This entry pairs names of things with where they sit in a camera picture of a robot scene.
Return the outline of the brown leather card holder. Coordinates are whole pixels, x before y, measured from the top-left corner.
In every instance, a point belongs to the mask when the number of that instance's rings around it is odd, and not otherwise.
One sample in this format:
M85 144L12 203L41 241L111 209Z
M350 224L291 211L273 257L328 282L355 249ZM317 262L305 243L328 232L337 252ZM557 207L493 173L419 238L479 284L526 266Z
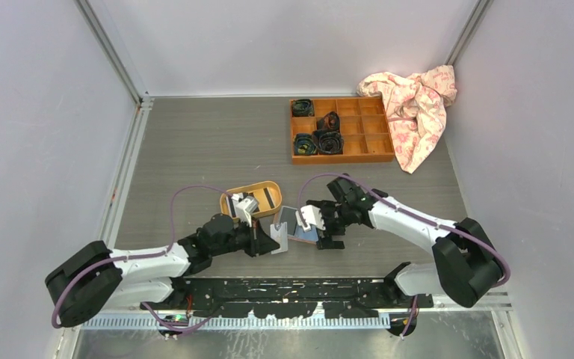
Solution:
M280 210L279 212L274 216L274 224L278 224L279 223L279 215L280 215ZM305 232L303 230L303 228L297 224L297 229L296 229L296 233L294 236L289 236L288 238L291 240L295 240L295 241L299 241L299 242L305 242L305 243L311 243L311 244L316 244L316 242L318 241L318 234L315 231L315 229L312 229L309 232Z

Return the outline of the black card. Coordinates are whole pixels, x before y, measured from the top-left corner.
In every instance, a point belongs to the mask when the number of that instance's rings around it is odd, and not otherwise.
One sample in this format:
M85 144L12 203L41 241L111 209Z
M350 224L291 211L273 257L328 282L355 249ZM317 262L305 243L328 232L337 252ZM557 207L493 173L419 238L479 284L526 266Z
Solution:
M296 209L289 206L283 206L280 210L279 223L286 224L287 234L294 236L297 229Z

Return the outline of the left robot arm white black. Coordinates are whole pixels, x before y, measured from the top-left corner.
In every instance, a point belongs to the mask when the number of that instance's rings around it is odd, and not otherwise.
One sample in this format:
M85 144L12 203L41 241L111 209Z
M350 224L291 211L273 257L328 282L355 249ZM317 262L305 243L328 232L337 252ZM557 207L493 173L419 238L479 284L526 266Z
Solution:
M51 323L71 328L101 310L142 302L177 309L187 301L188 288L176 279L207 269L216 256L243 251L257 257L279 249L259 221L234 222L223 214L167 247L111 250L94 241L47 275L54 304Z

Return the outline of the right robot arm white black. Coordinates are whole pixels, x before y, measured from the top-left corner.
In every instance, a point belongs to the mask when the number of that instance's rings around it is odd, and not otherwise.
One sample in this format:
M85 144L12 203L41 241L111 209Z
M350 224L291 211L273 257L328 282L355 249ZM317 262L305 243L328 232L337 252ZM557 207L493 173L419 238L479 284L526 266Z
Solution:
M450 221L412 209L393 196L360 185L342 174L327 185L332 200L308 200L298 220L318 232L320 249L337 248L334 236L352 224L391 233L432 257L431 262L398 265L383 279L386 300L403 307L420 295L446 295L473 307L510 278L510 269L483 227L471 218Z

